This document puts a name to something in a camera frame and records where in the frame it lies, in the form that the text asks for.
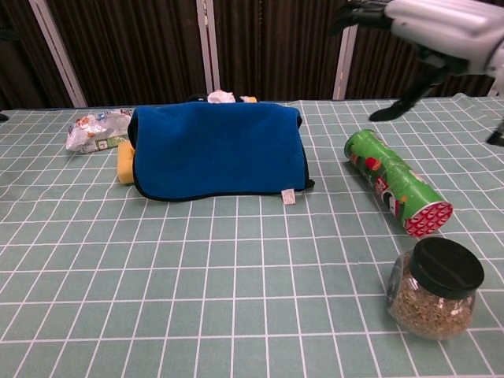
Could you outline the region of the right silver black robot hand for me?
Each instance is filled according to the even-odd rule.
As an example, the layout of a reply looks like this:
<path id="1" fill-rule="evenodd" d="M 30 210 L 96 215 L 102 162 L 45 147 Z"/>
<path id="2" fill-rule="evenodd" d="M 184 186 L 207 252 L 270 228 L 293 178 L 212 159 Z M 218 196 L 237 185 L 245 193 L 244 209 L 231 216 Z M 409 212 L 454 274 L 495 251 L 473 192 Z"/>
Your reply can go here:
<path id="1" fill-rule="evenodd" d="M 371 114 L 372 122 L 402 117 L 448 76 L 486 75 L 503 85 L 503 9 L 479 1 L 348 1 L 330 35 L 361 25 L 413 44 L 426 68 L 398 101 Z"/>

